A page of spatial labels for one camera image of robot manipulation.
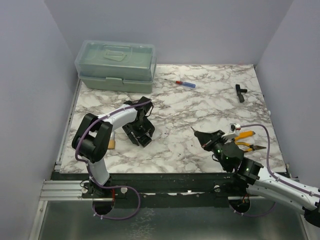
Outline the green plastic toolbox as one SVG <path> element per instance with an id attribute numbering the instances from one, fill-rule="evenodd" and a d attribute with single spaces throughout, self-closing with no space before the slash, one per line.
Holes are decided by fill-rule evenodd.
<path id="1" fill-rule="evenodd" d="M 86 40 L 74 63 L 78 78 L 89 89 L 153 91 L 157 58 L 152 44 Z"/>

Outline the aluminium extrusion rail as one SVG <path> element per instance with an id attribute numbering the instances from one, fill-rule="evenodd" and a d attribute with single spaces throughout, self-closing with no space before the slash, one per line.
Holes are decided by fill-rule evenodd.
<path id="1" fill-rule="evenodd" d="M 83 198 L 80 180 L 45 180 L 40 191 L 40 201 L 96 201 L 111 202 L 112 198 L 98 198 L 89 194 Z"/>

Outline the brass padlock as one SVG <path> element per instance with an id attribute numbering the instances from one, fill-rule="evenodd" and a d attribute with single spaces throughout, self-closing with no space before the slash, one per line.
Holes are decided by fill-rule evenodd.
<path id="1" fill-rule="evenodd" d="M 114 150 L 116 147 L 116 141 L 115 141 L 115 132 L 113 132 L 111 134 L 111 137 L 110 137 L 110 140 L 109 140 L 109 143 L 108 143 L 108 150 Z"/>

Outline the black padlock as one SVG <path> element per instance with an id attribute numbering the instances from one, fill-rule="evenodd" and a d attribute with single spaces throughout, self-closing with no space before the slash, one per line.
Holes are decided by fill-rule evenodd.
<path id="1" fill-rule="evenodd" d="M 146 147 L 151 141 L 152 139 L 147 134 L 144 134 L 138 138 L 138 142 L 143 148 Z"/>

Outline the red blue screwdriver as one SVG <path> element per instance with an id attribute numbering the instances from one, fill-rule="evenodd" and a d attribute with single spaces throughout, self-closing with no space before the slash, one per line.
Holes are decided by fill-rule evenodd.
<path id="1" fill-rule="evenodd" d="M 194 83 L 190 83 L 190 82 L 186 82 L 186 81 L 170 80 L 170 79 L 167 79 L 167 78 L 165 78 L 164 80 L 167 81 L 167 82 L 170 82 L 170 83 L 174 83 L 174 84 L 179 85 L 179 86 L 187 87 L 187 88 L 194 89 L 196 87 L 196 85 Z"/>

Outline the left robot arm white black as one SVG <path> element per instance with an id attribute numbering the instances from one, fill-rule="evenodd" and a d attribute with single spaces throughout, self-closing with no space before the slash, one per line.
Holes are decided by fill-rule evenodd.
<path id="1" fill-rule="evenodd" d="M 148 119 L 153 110 L 150 98 L 126 101 L 110 113 L 94 115 L 87 113 L 72 140 L 77 161 L 85 163 L 89 180 L 94 183 L 93 191 L 101 198 L 107 197 L 111 185 L 107 182 L 110 174 L 104 157 L 113 133 L 121 128 L 136 146 L 146 147 L 151 141 L 155 127 Z"/>

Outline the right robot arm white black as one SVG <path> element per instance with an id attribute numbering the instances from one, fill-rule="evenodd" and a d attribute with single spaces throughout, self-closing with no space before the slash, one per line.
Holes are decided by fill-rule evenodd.
<path id="1" fill-rule="evenodd" d="M 212 152 L 222 169 L 233 173 L 235 180 L 230 183 L 230 191 L 241 196 L 250 195 L 268 198 L 276 203 L 291 207 L 304 219 L 316 226 L 320 225 L 320 190 L 280 175 L 269 165 L 262 165 L 248 157 L 239 148 L 236 139 L 242 135 L 239 124 L 231 125 L 230 132 L 221 130 L 201 132 L 194 130 L 202 149 Z"/>

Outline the yellow handled pliers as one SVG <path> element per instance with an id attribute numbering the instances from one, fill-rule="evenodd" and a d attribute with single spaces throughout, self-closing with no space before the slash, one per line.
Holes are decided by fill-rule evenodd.
<path id="1" fill-rule="evenodd" d="M 246 152 L 246 153 L 266 149 L 265 146 L 250 144 L 247 142 L 236 142 L 236 145 L 245 146 L 246 150 L 244 150 L 244 152 Z"/>

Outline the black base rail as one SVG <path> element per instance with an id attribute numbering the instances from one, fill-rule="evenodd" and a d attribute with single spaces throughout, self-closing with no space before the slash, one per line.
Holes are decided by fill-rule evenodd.
<path id="1" fill-rule="evenodd" d="M 103 189 L 85 183 L 82 198 L 114 202 L 119 209 L 227 208 L 229 200 L 246 195 L 247 185 L 232 173 L 112 173 Z"/>

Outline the black T-shaped tool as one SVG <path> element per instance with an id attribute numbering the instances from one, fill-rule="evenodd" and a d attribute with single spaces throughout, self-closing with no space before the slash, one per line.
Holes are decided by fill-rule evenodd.
<path id="1" fill-rule="evenodd" d="M 240 103 L 243 103 L 245 101 L 243 94 L 247 93 L 248 90 L 241 88 L 239 84 L 235 85 L 236 95 L 238 97 L 238 100 Z"/>

